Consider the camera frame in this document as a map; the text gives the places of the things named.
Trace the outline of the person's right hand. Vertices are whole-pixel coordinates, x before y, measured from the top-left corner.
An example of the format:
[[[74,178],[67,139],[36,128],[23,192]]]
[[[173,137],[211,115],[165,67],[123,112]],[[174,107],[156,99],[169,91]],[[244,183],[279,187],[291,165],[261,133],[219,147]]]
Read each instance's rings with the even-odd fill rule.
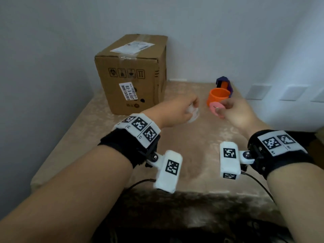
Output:
[[[217,113],[220,118],[226,119],[236,127],[247,140],[259,131],[271,129],[269,125],[257,117],[244,98],[233,99],[235,99],[235,104],[232,109],[219,109]]]

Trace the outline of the person's left hand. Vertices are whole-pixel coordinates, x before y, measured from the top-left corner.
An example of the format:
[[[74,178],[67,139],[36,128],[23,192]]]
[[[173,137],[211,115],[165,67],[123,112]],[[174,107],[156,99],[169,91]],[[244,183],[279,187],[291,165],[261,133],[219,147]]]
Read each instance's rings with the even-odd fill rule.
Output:
[[[196,94],[179,95],[171,100],[164,101],[158,105],[142,111],[160,129],[173,127],[187,122],[192,114],[186,114],[185,108],[189,105],[192,96]]]

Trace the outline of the pink round disc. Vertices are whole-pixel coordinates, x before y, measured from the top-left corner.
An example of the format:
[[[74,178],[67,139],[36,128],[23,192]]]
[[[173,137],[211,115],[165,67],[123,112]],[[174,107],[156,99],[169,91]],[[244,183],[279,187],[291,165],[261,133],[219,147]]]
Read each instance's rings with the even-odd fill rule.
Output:
[[[220,102],[214,101],[214,102],[209,103],[209,109],[215,116],[219,117],[219,114],[217,113],[217,110],[225,109],[225,106],[222,105]]]

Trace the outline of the white round disc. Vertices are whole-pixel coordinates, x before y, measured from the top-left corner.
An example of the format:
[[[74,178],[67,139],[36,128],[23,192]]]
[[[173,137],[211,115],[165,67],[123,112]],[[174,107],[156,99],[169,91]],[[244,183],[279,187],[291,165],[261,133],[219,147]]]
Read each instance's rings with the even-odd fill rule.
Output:
[[[186,123],[194,122],[200,115],[199,108],[195,107],[194,104],[190,104],[186,109],[186,113],[191,113],[191,118]]]

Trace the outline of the person's left forearm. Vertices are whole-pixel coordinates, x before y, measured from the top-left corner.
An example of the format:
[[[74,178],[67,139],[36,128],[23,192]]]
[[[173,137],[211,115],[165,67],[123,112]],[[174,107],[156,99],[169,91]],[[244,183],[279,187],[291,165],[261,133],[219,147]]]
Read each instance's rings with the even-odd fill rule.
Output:
[[[55,175],[0,221],[0,243],[87,243],[133,171],[111,147],[97,146]]]

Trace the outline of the person's right forearm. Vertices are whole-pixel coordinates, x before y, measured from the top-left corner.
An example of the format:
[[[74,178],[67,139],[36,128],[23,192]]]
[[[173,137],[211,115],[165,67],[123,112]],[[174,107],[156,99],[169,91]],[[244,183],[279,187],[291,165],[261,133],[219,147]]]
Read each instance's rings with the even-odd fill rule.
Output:
[[[324,243],[324,170],[311,163],[280,167],[267,184],[296,243]]]

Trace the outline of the orange plastic cup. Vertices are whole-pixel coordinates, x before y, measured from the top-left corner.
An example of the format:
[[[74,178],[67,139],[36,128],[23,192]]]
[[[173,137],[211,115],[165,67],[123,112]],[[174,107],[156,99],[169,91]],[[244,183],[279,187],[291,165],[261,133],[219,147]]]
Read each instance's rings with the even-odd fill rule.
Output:
[[[208,99],[206,101],[207,106],[211,102],[221,102],[230,97],[230,91],[224,88],[213,88],[209,91]]]

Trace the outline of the purple holder with orange insert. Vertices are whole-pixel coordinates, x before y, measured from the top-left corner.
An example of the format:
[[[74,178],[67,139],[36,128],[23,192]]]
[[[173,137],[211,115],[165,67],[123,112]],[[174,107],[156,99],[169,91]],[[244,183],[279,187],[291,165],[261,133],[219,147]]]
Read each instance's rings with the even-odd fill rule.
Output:
[[[219,77],[216,81],[216,86],[217,88],[223,88],[223,89],[226,89],[228,90],[230,93],[229,93],[229,98],[232,96],[233,94],[233,87],[232,87],[232,84],[231,82],[229,81],[229,79],[227,77]]]

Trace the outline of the brown cardboard box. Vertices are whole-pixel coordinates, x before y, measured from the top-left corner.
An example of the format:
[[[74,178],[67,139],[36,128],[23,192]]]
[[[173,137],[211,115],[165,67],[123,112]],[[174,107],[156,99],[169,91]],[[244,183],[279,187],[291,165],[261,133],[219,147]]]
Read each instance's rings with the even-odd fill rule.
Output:
[[[127,34],[95,56],[113,114],[140,113],[164,100],[168,36]]]

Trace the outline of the white wall socket plate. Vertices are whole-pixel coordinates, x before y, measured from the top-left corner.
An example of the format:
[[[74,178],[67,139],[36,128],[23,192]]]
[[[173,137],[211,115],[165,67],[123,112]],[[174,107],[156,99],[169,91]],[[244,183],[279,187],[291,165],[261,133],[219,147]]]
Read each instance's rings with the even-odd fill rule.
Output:
[[[289,85],[279,98],[280,101],[297,101],[308,89],[308,85]]]
[[[311,100],[311,102],[324,103],[324,88]]]

